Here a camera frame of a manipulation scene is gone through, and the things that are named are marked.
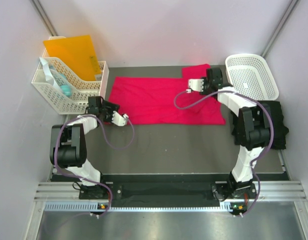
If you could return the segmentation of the red t shirt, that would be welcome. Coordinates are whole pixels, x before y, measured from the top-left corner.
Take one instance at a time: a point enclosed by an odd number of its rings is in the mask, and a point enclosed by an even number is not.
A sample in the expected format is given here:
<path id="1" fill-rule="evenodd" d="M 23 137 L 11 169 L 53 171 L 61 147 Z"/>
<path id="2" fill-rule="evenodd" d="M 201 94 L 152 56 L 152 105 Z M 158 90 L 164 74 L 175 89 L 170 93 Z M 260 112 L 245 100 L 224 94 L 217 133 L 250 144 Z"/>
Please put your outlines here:
<path id="1" fill-rule="evenodd" d="M 109 101 L 133 125 L 225 125 L 221 104 L 198 92 L 185 93 L 189 79 L 206 76 L 209 64 L 184 67 L 180 78 L 117 76 Z"/>

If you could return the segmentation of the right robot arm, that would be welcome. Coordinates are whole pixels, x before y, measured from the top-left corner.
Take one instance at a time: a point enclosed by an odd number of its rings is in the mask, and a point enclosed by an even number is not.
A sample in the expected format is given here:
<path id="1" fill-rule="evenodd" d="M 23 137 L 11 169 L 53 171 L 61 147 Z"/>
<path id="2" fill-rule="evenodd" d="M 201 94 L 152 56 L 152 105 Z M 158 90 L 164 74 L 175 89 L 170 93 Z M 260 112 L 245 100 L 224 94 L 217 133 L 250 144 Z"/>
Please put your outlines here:
<path id="1" fill-rule="evenodd" d="M 213 94 L 236 117 L 233 124 L 236 142 L 240 145 L 237 161 L 229 173 L 226 187 L 217 188 L 215 196 L 222 196 L 223 200 L 229 196 L 239 198 L 251 189 L 258 157 L 271 142 L 273 124 L 268 119 L 270 108 L 245 98 L 231 84 L 224 83 L 220 68 L 206 70 L 199 93 Z"/>

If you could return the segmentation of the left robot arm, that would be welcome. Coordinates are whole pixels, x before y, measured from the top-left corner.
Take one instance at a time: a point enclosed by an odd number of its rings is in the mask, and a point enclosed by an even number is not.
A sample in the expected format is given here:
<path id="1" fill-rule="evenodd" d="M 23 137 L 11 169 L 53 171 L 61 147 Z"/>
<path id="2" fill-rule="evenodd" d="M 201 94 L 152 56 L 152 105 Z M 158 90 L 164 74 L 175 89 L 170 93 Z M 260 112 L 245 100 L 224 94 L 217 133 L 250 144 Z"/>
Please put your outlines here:
<path id="1" fill-rule="evenodd" d="M 80 199 L 101 199 L 109 195 L 103 174 L 87 159 L 85 135 L 104 123 L 114 123 L 120 106 L 101 96 L 88 98 L 83 115 L 69 124 L 54 125 L 51 129 L 49 158 L 52 165 L 62 169 L 67 177 L 77 178 L 73 188 L 80 191 Z"/>

